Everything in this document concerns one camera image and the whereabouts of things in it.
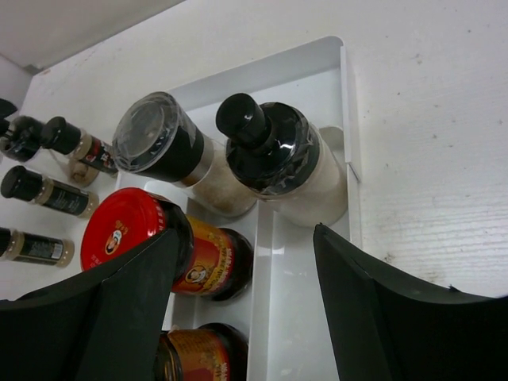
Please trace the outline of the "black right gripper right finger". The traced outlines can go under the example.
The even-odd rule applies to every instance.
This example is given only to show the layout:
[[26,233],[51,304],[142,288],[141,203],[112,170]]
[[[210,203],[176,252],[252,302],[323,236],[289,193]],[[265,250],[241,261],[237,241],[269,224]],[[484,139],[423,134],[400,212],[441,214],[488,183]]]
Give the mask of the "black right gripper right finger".
[[313,239],[340,379],[506,379],[506,297],[419,279],[326,225]]

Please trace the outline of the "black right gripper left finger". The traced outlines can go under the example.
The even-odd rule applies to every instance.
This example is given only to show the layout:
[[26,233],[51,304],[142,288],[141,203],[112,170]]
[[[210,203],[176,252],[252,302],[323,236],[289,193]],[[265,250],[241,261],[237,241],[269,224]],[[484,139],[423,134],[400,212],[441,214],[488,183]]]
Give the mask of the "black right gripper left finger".
[[3,380],[152,380],[171,280],[150,248],[1,302]]

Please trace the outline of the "red-lid sauce jar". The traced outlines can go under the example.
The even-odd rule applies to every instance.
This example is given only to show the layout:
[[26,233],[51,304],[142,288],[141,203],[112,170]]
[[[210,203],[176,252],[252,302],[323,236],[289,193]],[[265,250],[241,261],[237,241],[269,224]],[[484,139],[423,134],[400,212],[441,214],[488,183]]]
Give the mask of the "red-lid sauce jar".
[[248,339],[225,323],[160,334],[152,373],[154,380],[247,379]]
[[88,271],[136,248],[150,248],[167,265],[171,290],[221,302],[252,280],[254,251],[234,229],[185,213],[162,196],[136,187],[107,196],[88,221],[80,265]]

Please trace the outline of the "white salt knob-top bottle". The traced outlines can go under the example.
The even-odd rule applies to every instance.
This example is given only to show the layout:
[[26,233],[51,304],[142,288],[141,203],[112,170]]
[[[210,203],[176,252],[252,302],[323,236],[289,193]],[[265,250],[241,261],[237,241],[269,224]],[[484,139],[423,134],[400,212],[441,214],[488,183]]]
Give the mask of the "white salt knob-top bottle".
[[348,209],[344,169],[320,131],[293,106],[229,96],[215,124],[234,177],[291,223],[333,224]]

